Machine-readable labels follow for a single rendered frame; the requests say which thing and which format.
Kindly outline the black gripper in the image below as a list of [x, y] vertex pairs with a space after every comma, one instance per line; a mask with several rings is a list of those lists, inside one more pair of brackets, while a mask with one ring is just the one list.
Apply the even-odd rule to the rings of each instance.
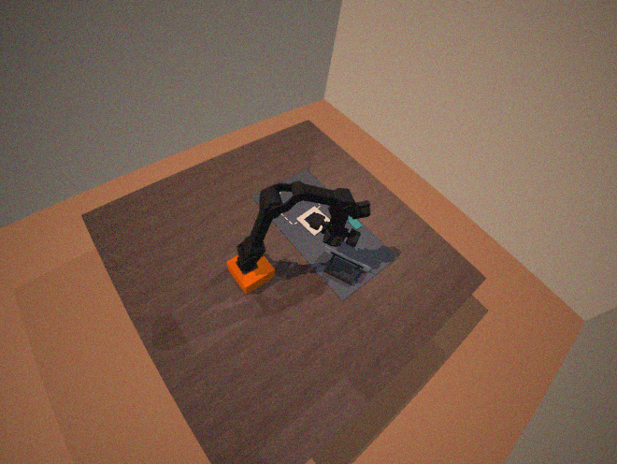
[[314, 217], [312, 218], [309, 226], [315, 230], [319, 230], [320, 226], [322, 225], [322, 234], [325, 234], [325, 230], [327, 228], [327, 226], [330, 224], [332, 225], [334, 228], [341, 228], [342, 229], [342, 238], [345, 239], [347, 237], [346, 243], [352, 247], [355, 247], [358, 239], [361, 236], [361, 233], [359, 231], [356, 231], [354, 229], [351, 230], [351, 232], [349, 233], [349, 229], [345, 227], [344, 225], [337, 225], [332, 221], [332, 218], [330, 219], [330, 222], [324, 222], [323, 220], [325, 219], [325, 216], [321, 215], [320, 213], [316, 213], [314, 215]]

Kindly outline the grey flat mat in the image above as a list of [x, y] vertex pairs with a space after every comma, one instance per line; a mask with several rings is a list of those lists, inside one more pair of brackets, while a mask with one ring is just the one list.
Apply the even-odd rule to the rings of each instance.
[[[281, 182], [291, 183], [294, 181], [301, 181], [304, 184], [327, 189], [307, 169]], [[314, 206], [328, 219], [331, 219], [331, 215], [328, 210], [328, 207], [330, 207], [329, 205], [320, 205], [318, 203], [303, 200], [297, 202], [290, 210], [284, 212], [283, 216], [280, 214], [278, 218], [274, 218], [272, 222], [275, 223], [284, 236], [287, 237], [288, 240], [294, 245], [296, 250], [308, 260], [309, 264], [316, 270], [317, 273], [320, 274], [323, 280], [326, 281], [329, 287], [332, 288], [335, 294], [343, 301], [346, 297], [356, 292], [375, 275], [380, 273], [380, 271], [394, 262], [397, 257], [359, 219], [357, 219], [357, 221], [362, 225], [362, 227], [358, 228], [356, 231], [359, 231], [361, 236], [355, 247], [352, 247], [346, 243], [347, 237], [341, 243], [341, 246], [333, 247], [324, 243], [324, 234], [319, 232], [317, 235], [313, 236], [296, 220], [296, 218]], [[325, 252], [325, 246], [370, 267], [371, 270], [366, 272], [359, 268], [352, 285], [341, 281], [340, 279], [325, 272], [332, 258], [331, 254]], [[344, 270], [351, 275], [353, 275], [357, 269], [356, 266], [337, 257], [334, 258], [331, 265]]]

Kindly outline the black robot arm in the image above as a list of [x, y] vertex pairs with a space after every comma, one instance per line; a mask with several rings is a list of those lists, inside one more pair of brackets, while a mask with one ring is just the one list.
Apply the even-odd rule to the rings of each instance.
[[[293, 195], [282, 204], [280, 192], [292, 192]], [[281, 213], [290, 210], [300, 201], [314, 202], [329, 205], [332, 221], [337, 225], [344, 225], [349, 215], [352, 219], [365, 218], [370, 216], [369, 200], [355, 202], [350, 189], [337, 188], [335, 190], [325, 189], [318, 186], [304, 184], [301, 181], [291, 183], [276, 183], [266, 187], [260, 192], [259, 213], [255, 220], [249, 237], [246, 237], [237, 246], [238, 258], [237, 266], [243, 275], [258, 268], [257, 261], [263, 257], [265, 252], [265, 234], [274, 218], [278, 218]], [[341, 246], [342, 229], [328, 225], [323, 236], [323, 242], [330, 246]], [[244, 274], [245, 273], [245, 274]]]

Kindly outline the cream square tile with dark square mark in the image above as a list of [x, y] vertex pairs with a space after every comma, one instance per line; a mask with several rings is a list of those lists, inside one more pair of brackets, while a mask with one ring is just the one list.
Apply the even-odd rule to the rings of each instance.
[[[298, 218], [296, 218], [296, 220], [303, 225], [313, 236], [317, 235], [319, 232], [322, 231], [323, 226], [321, 225], [319, 230], [315, 230], [313, 228], [311, 228], [309, 226], [312, 218], [314, 217], [314, 215], [316, 213], [320, 213], [321, 215], [325, 216], [321, 211], [319, 211], [315, 206], [313, 208], [311, 208], [310, 210], [308, 210], [307, 212], [305, 212], [304, 214], [302, 214], [301, 216], [299, 216]], [[325, 219], [323, 220], [324, 222], [330, 222], [330, 219], [328, 219], [325, 216]]]

